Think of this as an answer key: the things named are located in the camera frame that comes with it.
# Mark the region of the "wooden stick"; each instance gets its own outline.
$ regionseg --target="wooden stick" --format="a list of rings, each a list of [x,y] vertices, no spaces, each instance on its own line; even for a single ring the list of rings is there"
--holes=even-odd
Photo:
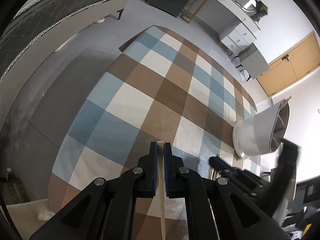
[[[165,240],[165,216],[164,216],[164,141],[158,141],[158,178],[159,178],[159,199],[160,199],[160,220],[162,240]]]

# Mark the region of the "checkered carpet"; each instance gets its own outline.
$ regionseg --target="checkered carpet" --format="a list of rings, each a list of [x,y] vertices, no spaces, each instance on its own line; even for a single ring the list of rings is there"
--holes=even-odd
[[[148,154],[151,141],[172,144],[173,155],[202,177],[208,159],[258,172],[258,160],[234,156],[236,121],[256,106],[216,61],[175,32],[152,26],[120,48],[64,138],[48,187],[57,212],[97,177],[119,177]],[[184,199],[165,199],[168,239],[188,238]],[[138,199],[134,239],[161,239],[159,198]]]

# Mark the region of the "plastic bottle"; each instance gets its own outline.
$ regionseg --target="plastic bottle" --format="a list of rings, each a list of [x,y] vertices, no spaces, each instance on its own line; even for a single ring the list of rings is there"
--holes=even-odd
[[[13,201],[16,204],[29,202],[30,199],[23,187],[21,180],[15,176],[11,168],[7,168],[7,172],[7,186]]]

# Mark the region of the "cabinet door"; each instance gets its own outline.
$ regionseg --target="cabinet door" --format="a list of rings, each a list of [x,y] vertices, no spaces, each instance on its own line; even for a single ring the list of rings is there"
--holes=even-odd
[[[279,61],[276,66],[257,77],[268,96],[281,91],[297,80],[291,62],[281,59]]]
[[[311,35],[289,53],[289,59],[298,79],[320,65],[320,52],[316,37]]]
[[[241,49],[244,50],[249,44],[242,38],[242,36],[236,31],[233,30],[231,33],[228,34],[229,38],[232,39],[236,45]]]

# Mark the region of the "desk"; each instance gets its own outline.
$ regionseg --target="desk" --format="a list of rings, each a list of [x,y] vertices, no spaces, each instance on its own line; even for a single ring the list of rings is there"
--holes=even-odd
[[[204,0],[198,9],[189,17],[188,12],[191,6],[198,0],[195,0],[190,4],[187,14],[183,14],[181,18],[189,23],[201,8],[208,2]],[[257,38],[254,33],[261,29],[254,22],[251,17],[244,11],[234,0],[217,0],[229,11],[231,11],[238,19],[235,22],[226,22],[224,30],[220,31],[219,36],[221,42],[232,51],[233,54],[237,55],[239,52],[247,48]]]

